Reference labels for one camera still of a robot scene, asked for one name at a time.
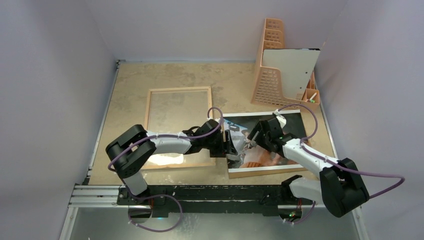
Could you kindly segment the printed photo of driver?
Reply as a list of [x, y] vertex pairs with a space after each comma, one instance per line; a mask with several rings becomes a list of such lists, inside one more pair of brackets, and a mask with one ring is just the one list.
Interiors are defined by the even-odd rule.
[[230, 130], [233, 144], [238, 152], [237, 155], [228, 154], [226, 156], [228, 171], [229, 169], [276, 166], [281, 168], [289, 168], [289, 166], [302, 168], [301, 165], [293, 160], [277, 156], [274, 152], [269, 152], [247, 139], [250, 131], [258, 121], [268, 120], [272, 115], [271, 111], [225, 113], [223, 115], [224, 129]]

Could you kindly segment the white wooden picture frame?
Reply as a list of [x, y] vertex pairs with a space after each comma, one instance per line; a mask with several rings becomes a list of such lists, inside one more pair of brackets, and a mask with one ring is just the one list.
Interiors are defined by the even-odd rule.
[[[193, 126], [201, 126], [212, 107], [210, 86], [150, 89], [147, 94], [143, 127], [156, 133], [176, 134]], [[149, 158], [144, 170], [204, 168], [216, 165], [216, 159], [205, 149], [198, 153], [156, 154]]]

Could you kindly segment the brown cardboard backing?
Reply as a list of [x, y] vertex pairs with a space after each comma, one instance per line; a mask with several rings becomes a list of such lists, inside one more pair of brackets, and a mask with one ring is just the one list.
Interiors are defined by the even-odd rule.
[[236, 179], [301, 171], [306, 171], [306, 169], [304, 167], [293, 167], [292, 165], [289, 165], [289, 168], [281, 168], [281, 166], [231, 168], [228, 170], [228, 177], [230, 179]]

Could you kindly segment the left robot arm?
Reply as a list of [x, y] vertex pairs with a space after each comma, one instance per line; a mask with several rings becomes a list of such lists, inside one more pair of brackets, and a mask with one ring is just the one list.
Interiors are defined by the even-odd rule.
[[130, 192], [130, 199], [138, 205], [149, 199], [148, 185], [141, 168], [151, 156], [191, 155], [201, 150], [208, 150], [211, 158], [238, 154], [230, 131], [222, 130], [222, 123], [214, 119], [177, 133], [156, 133], [136, 124], [105, 148], [110, 159], [108, 169], [118, 175]]

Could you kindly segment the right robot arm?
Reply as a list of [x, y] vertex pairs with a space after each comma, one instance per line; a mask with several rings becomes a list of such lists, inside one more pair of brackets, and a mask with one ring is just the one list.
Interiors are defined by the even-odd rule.
[[257, 122], [248, 139], [263, 149], [292, 160], [313, 173], [317, 180], [299, 178], [281, 189], [280, 196], [288, 204], [299, 198], [323, 203], [335, 217], [340, 218], [371, 197], [353, 160], [325, 155], [304, 144], [292, 133], [285, 134], [286, 119], [273, 115]]

